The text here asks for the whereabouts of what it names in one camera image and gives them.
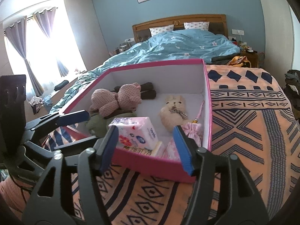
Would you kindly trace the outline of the pink sleeve left forearm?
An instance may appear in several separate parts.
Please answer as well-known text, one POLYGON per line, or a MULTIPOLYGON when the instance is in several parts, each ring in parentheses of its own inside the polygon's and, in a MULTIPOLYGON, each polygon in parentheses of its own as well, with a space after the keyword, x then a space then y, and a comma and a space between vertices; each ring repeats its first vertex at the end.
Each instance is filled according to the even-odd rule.
POLYGON ((1 182, 1 195, 10 208, 22 212, 30 197, 28 190, 31 188, 31 185, 9 176, 1 182))

